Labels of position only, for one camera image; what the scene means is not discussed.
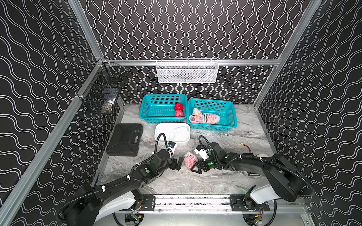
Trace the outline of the white foam net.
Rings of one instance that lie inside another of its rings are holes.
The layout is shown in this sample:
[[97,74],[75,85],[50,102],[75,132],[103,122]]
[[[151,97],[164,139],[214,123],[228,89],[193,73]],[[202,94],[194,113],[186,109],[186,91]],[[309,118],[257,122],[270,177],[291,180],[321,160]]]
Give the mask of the white foam net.
[[189,134],[186,134],[186,133],[184,133],[184,134],[173,134],[170,131],[170,134],[169,134],[169,140],[173,141],[173,142],[176,142],[176,143],[188,142],[189,137],[190,137],[190,132],[189,132]]
[[171,132],[173,134],[184,134],[184,133],[189,134],[189,128],[187,126],[180,126],[174,128]]

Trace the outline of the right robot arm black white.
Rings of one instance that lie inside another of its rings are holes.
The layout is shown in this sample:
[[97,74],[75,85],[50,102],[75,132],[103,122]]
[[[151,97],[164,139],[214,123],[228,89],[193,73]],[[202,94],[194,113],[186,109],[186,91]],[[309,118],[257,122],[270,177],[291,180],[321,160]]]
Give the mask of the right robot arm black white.
[[186,166],[195,173],[202,174],[211,169],[224,171],[244,171],[249,176],[264,176],[268,180],[265,185],[252,186],[240,201],[231,201],[231,207],[244,208],[248,211],[259,211],[260,214],[249,214],[244,220],[249,226],[258,226],[269,201],[273,202],[273,214],[270,226],[277,214],[277,201],[283,199],[294,202],[297,197],[312,197],[315,189],[306,177],[283,155],[273,156],[234,153],[224,151],[216,142],[200,143],[184,157]]

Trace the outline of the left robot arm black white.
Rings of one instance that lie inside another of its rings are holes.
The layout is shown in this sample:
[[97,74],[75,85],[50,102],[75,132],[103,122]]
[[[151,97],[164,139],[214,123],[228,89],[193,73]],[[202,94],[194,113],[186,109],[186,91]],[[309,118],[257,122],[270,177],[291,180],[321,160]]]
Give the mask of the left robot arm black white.
[[167,169],[179,169],[174,158],[177,143],[165,141],[146,160],[135,164],[124,177],[99,186],[85,184],[55,214],[57,221],[68,226],[92,226],[96,221],[120,210],[142,208],[139,189],[155,181]]

